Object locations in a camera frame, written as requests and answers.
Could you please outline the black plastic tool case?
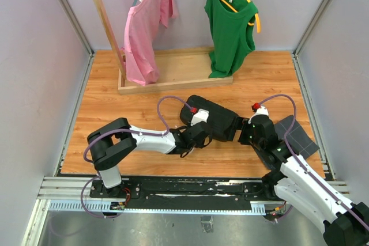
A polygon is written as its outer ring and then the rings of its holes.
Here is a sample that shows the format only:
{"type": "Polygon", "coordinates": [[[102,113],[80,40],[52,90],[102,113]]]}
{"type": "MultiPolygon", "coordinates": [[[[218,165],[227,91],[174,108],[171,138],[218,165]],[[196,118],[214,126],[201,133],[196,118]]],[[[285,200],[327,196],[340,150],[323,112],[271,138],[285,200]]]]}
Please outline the black plastic tool case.
{"type": "Polygon", "coordinates": [[[213,139],[222,142],[233,141],[239,117],[236,112],[197,95],[191,95],[186,103],[197,112],[200,109],[209,112],[206,122],[212,128],[213,139]]]}

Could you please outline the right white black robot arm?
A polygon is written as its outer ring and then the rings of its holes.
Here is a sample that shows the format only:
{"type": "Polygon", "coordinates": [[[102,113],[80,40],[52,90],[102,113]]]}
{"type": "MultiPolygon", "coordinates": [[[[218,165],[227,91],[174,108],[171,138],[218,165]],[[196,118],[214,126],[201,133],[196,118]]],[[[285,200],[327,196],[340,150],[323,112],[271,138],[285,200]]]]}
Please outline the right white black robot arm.
{"type": "Polygon", "coordinates": [[[262,177],[261,192],[268,200],[281,199],[308,218],[327,245],[367,245],[368,206],[354,203],[320,177],[288,141],[280,139],[267,115],[238,117],[239,143],[250,145],[270,168],[262,177]]]}

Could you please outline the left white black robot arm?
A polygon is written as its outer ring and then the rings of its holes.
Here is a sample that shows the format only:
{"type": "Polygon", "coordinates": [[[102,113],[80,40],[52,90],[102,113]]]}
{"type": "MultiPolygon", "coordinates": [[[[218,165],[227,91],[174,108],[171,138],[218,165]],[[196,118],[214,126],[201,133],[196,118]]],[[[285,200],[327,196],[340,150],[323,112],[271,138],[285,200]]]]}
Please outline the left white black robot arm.
{"type": "Polygon", "coordinates": [[[152,151],[185,157],[194,148],[204,148],[212,141],[207,122],[193,126],[154,131],[137,128],[126,118],[118,118],[91,133],[84,159],[91,162],[103,181],[103,190],[110,197],[123,192],[118,164],[133,151],[152,151]]]}

